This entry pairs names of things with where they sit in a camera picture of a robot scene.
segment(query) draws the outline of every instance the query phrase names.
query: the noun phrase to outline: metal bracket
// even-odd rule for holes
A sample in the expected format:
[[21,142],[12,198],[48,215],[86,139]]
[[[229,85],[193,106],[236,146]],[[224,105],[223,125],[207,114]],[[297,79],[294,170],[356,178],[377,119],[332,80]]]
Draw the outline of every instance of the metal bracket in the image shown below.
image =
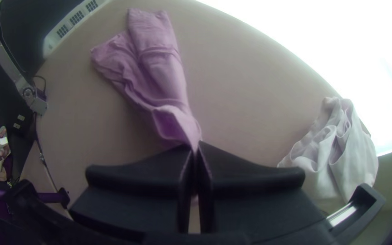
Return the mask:
[[18,93],[26,101],[29,108],[40,115],[44,115],[48,108],[48,103],[46,102],[44,93],[27,82],[17,66],[11,60],[1,40],[0,65],[9,78],[15,83]]

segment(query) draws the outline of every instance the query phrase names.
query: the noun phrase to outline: black plastic part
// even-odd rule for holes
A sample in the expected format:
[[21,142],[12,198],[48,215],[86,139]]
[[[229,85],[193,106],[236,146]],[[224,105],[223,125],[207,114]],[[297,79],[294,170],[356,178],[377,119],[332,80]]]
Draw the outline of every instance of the black plastic part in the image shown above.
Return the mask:
[[301,190],[302,169],[256,165],[203,142],[199,149],[202,232],[241,231],[262,242],[326,222]]
[[70,214],[86,227],[135,242],[148,231],[186,233],[192,156],[179,146],[133,164],[91,166],[89,187]]
[[[160,174],[164,170],[155,171],[156,167],[152,165],[155,159],[160,166],[164,164],[162,167],[181,166],[181,171],[173,168],[169,172],[179,173],[177,179]],[[332,227],[301,191],[301,170],[279,170],[278,173],[289,179],[284,181],[276,176],[276,169],[251,164],[201,143],[196,161],[198,178],[194,179],[192,159],[188,148],[177,147],[127,165],[128,172],[120,169],[125,166],[109,167],[110,172],[108,167],[90,169],[91,186],[71,209],[78,223],[49,209],[38,199],[31,183],[25,180],[8,191],[4,199],[30,231],[32,239],[64,245],[343,245],[349,244],[365,228],[385,201],[363,184],[350,200],[356,207],[354,214]],[[228,163],[237,172],[224,171],[223,166]],[[189,197],[193,193],[191,180],[200,180],[197,190],[201,227],[205,234],[188,235],[177,231],[184,222],[188,225]],[[96,182],[100,187],[92,186]],[[127,191],[127,187],[111,186],[112,183],[139,188],[143,195]],[[149,185],[154,185],[152,190],[155,191],[150,191]]]
[[334,227],[332,235],[340,244],[348,244],[367,227],[385,204],[385,198],[367,184],[361,184],[355,190],[352,202],[356,212],[341,224]]
[[63,206],[64,209],[67,209],[70,203],[70,197],[68,195],[68,192],[66,191],[66,189],[60,188],[60,190],[57,193],[59,193],[63,197],[63,200],[60,203],[61,206]]
[[241,232],[216,234],[146,234],[143,245],[250,245]]
[[129,241],[109,237],[65,218],[43,204],[33,185],[22,180],[4,195],[13,213],[29,231],[30,240],[47,245],[133,245]]

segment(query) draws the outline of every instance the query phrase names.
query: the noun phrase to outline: black cable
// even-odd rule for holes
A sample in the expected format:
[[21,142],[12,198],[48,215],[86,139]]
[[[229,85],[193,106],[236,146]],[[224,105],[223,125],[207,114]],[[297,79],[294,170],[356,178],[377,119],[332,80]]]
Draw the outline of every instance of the black cable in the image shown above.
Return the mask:
[[44,77],[42,77],[42,76],[39,76],[39,75],[35,75],[35,76],[33,76],[33,78],[40,78],[40,79],[43,80],[43,82],[44,82],[43,93],[45,93],[45,91],[46,91],[46,79]]

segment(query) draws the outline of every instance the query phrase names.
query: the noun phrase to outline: pink towel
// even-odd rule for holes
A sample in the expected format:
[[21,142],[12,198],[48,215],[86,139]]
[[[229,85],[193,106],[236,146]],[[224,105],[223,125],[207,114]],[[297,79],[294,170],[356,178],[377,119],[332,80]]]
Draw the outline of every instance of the pink towel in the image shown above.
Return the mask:
[[165,11],[129,9],[128,31],[91,50],[95,68],[143,110],[159,136],[197,150],[201,129],[188,103],[175,33]]

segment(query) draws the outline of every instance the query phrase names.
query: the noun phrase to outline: bright window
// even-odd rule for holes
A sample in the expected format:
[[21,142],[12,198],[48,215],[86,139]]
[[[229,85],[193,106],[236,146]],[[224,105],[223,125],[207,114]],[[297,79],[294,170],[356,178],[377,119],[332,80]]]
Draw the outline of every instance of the bright window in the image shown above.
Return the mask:
[[392,151],[392,0],[199,0],[267,34],[353,101]]

